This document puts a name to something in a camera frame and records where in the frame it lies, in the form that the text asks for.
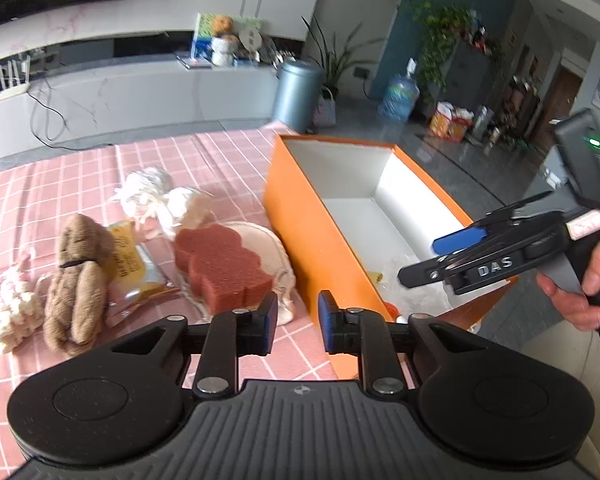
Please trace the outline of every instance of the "trash can lid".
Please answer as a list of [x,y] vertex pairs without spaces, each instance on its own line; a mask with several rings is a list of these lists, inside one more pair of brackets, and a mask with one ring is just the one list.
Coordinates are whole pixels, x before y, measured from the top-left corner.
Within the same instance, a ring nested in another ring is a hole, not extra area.
[[282,70],[294,75],[299,75],[300,77],[309,77],[312,79],[324,77],[324,70],[308,61],[285,61],[282,64]]

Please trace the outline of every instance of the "black strap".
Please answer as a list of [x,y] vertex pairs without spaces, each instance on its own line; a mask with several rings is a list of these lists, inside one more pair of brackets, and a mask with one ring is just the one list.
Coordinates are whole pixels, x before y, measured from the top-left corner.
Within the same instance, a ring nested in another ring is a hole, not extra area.
[[76,265],[81,265],[86,262],[96,262],[97,263],[98,261],[95,260],[94,258],[83,258],[81,260],[72,260],[70,262],[65,262],[64,264],[61,264],[58,267],[60,267],[61,269],[66,269],[67,267],[75,267]]

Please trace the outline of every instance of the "white router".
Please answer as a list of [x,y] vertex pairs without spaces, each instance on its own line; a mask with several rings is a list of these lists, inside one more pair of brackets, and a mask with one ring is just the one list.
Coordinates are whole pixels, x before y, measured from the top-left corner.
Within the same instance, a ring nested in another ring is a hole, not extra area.
[[2,85],[2,91],[0,92],[0,101],[4,101],[9,97],[14,97],[16,95],[26,94],[31,87],[29,83],[29,67],[31,64],[31,56],[27,56],[27,60],[22,62],[22,71],[24,73],[24,82],[20,81],[20,74],[18,73],[18,63],[15,60],[10,60],[7,62],[8,69],[8,80],[9,85],[4,78],[4,72],[2,71],[2,66],[0,65],[0,83]]

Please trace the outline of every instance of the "ribbed gray surface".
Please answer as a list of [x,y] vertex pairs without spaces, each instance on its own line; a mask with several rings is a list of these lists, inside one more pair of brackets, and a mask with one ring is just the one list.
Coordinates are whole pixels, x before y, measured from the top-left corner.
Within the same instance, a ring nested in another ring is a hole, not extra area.
[[[296,393],[304,385],[302,395]],[[590,478],[572,463],[495,472],[434,446],[409,410],[363,395],[357,383],[248,381],[237,397],[204,402],[163,448],[116,467],[67,471],[36,461],[18,480],[494,480]]]

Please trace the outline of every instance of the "red sponge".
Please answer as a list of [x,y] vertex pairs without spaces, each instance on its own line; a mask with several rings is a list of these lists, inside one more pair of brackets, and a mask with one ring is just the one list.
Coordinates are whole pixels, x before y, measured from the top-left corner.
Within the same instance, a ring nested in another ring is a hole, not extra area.
[[242,246],[240,235],[219,224],[181,230],[175,242],[176,266],[189,275],[191,291],[212,314],[253,306],[273,286],[260,257]]

